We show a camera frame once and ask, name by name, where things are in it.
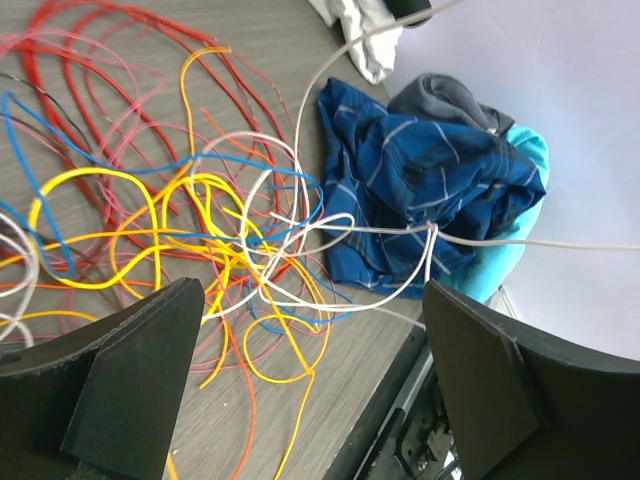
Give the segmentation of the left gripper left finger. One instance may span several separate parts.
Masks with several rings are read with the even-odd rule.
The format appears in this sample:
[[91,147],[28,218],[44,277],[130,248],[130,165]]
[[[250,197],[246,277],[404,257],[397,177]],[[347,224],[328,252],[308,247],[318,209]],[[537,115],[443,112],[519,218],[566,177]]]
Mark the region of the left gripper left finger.
[[4,479],[159,479],[204,306],[180,278],[108,317],[1,351]]

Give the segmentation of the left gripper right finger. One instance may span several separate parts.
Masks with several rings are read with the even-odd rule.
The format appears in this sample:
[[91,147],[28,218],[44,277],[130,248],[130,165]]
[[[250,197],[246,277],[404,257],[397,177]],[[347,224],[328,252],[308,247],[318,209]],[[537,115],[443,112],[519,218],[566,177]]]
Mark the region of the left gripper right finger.
[[467,479],[636,479],[639,363],[435,282],[423,314]]

